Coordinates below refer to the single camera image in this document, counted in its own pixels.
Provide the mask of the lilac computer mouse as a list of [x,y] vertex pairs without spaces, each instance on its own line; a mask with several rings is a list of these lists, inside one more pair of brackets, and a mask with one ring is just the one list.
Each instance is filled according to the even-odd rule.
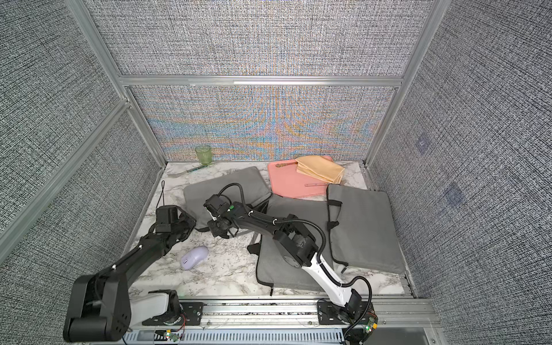
[[208,257],[209,251],[205,246],[195,247],[181,257],[181,269],[192,270]]

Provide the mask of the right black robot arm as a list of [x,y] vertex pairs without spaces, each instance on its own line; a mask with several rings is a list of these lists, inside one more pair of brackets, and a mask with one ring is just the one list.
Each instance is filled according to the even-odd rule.
[[323,257],[326,235],[312,221],[290,214],[277,218],[255,211],[241,202],[214,194],[204,203],[211,216],[208,228],[214,237],[228,238],[231,228],[246,228],[271,238],[290,266],[307,272],[326,292],[336,317],[356,325],[367,317],[372,298],[363,300],[354,284],[363,277],[344,282]]

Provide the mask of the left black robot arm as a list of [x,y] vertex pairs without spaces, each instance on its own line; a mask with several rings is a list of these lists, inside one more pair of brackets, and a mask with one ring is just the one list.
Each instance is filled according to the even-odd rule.
[[172,248],[187,240],[196,219],[176,205],[156,210],[156,221],[138,245],[109,267],[73,283],[66,313],[66,342],[117,342],[132,326],[147,320],[179,322],[181,305],[174,290],[160,290],[132,302],[129,288]]

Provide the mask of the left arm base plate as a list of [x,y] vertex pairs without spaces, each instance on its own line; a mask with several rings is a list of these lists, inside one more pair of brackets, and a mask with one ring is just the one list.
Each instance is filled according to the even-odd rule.
[[203,302],[180,302],[181,309],[171,310],[142,322],[142,326],[199,326],[204,314]]

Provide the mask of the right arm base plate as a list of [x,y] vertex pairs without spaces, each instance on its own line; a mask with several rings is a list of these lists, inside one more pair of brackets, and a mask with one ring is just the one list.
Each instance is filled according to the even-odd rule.
[[367,301],[362,300],[352,315],[347,313],[345,307],[339,307],[330,300],[320,299],[316,303],[316,316],[318,322],[322,326],[341,326],[353,324],[360,316],[362,316],[360,325],[368,325],[369,323],[377,323],[378,316],[372,303],[367,307]]

